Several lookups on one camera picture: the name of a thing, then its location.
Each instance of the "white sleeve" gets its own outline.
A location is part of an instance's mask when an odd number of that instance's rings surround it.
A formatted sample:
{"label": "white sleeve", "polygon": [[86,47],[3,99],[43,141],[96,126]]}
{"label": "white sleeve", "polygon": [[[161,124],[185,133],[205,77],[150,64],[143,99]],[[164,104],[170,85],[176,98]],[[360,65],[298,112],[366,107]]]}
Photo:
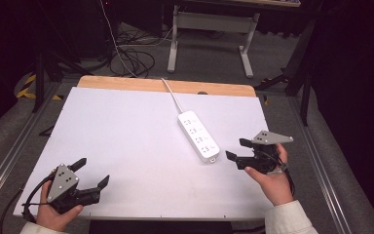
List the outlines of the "white sleeve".
{"label": "white sleeve", "polygon": [[46,227],[40,226],[38,224],[27,222],[22,230],[20,231],[20,234],[61,234],[64,232],[57,232],[51,229],[48,229]]}
{"label": "white sleeve", "polygon": [[299,201],[273,207],[266,212],[267,234],[314,234],[317,233]]}

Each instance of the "table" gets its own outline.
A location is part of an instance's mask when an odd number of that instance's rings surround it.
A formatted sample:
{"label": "table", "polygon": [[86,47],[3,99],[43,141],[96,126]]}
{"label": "table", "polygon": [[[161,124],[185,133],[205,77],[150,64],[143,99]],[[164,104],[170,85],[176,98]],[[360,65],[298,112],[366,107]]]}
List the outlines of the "table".
{"label": "table", "polygon": [[[219,144],[222,152],[214,164],[204,164],[178,128],[177,110],[161,80],[85,76],[68,96],[14,215],[20,215],[21,204],[49,170],[86,157],[87,165],[76,173],[78,189],[94,187],[107,174],[110,181],[100,203],[85,207],[81,218],[264,218],[271,203],[258,183],[225,156],[227,149],[251,155],[239,138],[267,130],[252,87],[168,83]],[[209,95],[192,95],[197,92]],[[36,207],[31,212],[36,214]]]}
{"label": "table", "polygon": [[[201,4],[226,4],[229,1],[194,1]],[[261,6],[261,9],[267,7],[281,7],[281,8],[297,8],[300,3],[294,2],[282,2],[275,0],[233,0],[231,4],[252,4]],[[239,52],[242,58],[242,63],[247,78],[253,78],[253,71],[251,69],[250,61],[248,60],[248,48],[253,38],[254,31],[259,19],[260,9],[255,9],[256,13],[253,18],[240,18],[240,17],[228,17],[228,16],[215,16],[208,14],[195,14],[178,12],[179,6],[174,6],[173,20],[172,20],[172,39],[171,47],[168,58],[168,72],[173,73],[175,70],[175,62],[177,57],[177,31],[178,28],[191,28],[201,30],[217,30],[217,31],[228,31],[247,33],[247,38],[244,46],[239,46]]]}

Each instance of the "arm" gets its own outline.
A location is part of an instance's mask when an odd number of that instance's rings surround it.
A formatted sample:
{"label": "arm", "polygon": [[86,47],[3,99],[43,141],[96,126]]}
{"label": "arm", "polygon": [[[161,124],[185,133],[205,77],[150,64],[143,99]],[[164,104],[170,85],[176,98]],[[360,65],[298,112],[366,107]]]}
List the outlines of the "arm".
{"label": "arm", "polygon": [[23,227],[21,234],[25,233],[43,233],[56,234],[62,233],[66,225],[72,221],[83,209],[83,206],[76,206],[65,214],[59,214],[54,208],[47,204],[48,188],[51,182],[44,183],[41,190],[41,204],[38,208],[36,224],[28,222]]}
{"label": "arm", "polygon": [[[287,162],[287,152],[277,145],[281,160]],[[293,200],[290,185],[284,173],[264,175],[251,167],[245,171],[256,180],[274,207],[266,212],[266,233],[317,233],[306,217],[302,206]]]}

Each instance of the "power outlet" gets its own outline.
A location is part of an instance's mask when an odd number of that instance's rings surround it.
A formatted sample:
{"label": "power outlet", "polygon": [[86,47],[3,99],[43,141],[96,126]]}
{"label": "power outlet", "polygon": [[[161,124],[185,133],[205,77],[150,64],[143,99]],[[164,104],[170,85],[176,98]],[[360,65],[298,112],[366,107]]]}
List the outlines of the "power outlet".
{"label": "power outlet", "polygon": [[189,139],[200,159],[205,163],[214,163],[220,148],[208,133],[207,129],[193,111],[178,115],[178,125]]}

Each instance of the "power strip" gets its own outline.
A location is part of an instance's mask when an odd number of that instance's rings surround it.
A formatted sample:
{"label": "power strip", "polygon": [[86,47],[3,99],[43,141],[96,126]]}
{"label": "power strip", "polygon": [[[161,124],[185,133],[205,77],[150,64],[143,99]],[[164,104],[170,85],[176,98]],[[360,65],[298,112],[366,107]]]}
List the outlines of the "power strip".
{"label": "power strip", "polygon": [[197,117],[196,113],[193,111],[183,111],[166,80],[162,80],[166,84],[180,111],[178,115],[178,125],[182,129],[184,135],[186,135],[190,144],[203,162],[214,163],[220,153],[220,148],[215,143],[202,121]]}

